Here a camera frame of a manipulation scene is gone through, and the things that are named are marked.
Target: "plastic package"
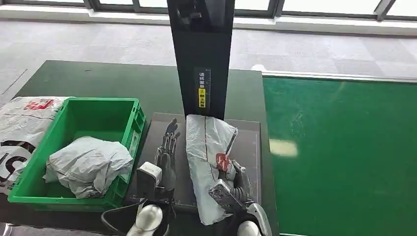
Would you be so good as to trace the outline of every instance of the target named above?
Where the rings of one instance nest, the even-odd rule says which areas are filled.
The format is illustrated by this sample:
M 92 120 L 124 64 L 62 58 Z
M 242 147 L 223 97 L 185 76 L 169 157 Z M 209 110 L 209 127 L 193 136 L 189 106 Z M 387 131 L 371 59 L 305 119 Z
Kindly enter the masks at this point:
M 29 162 L 66 97 L 16 97 L 0 109 L 0 192 Z
M 102 197 L 112 181 L 132 171 L 133 158 L 119 142 L 85 136 L 49 156 L 47 183 L 59 181 L 78 199 Z
M 199 115 L 188 115 L 186 124 L 186 153 L 193 181 L 194 194 L 201 223 L 211 225 L 226 218 L 225 210 L 209 195 L 219 170 L 227 179 L 236 174 L 229 153 L 238 129 L 228 123 Z

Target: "gray carpet floor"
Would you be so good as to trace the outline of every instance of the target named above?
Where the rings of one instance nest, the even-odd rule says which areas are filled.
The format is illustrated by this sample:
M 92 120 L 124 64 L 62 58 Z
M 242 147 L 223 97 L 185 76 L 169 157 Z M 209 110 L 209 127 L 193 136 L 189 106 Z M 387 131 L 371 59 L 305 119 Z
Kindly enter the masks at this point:
M 0 21 L 0 106 L 47 59 L 176 65 L 170 28 Z M 231 69 L 341 73 L 417 79 L 417 39 L 234 30 Z M 94 235 L 17 227 L 16 236 Z

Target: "glass window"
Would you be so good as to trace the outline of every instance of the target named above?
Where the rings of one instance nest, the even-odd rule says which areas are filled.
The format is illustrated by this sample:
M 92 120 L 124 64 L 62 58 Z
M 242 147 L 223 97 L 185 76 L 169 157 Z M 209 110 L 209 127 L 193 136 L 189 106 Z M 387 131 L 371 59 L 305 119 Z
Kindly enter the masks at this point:
M 132 0 L 100 0 L 101 4 L 133 5 Z
M 417 16 L 417 0 L 397 0 L 387 15 Z
M 235 0 L 235 9 L 268 10 L 269 0 Z
M 55 1 L 55 2 L 78 2 L 78 3 L 84 3 L 83 0 L 28 0 L 28 1 Z
M 139 0 L 139 4 L 144 7 L 168 7 L 167 0 Z
M 379 1 L 380 0 L 285 0 L 282 10 L 346 14 L 373 14 Z

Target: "green mat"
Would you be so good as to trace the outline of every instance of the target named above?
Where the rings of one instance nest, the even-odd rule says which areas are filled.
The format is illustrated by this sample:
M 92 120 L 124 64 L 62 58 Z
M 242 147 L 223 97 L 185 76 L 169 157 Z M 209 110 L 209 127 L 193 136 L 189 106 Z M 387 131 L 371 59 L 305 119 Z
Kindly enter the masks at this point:
M 264 78 L 281 233 L 417 235 L 417 86 Z

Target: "yellow warning label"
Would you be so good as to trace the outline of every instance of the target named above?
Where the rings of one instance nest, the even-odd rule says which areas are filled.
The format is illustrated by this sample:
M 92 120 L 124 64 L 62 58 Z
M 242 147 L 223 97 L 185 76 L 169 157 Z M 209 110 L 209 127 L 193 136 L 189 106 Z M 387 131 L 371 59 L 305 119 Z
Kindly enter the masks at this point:
M 206 107 L 206 89 L 205 88 L 198 89 L 198 106 L 201 108 Z

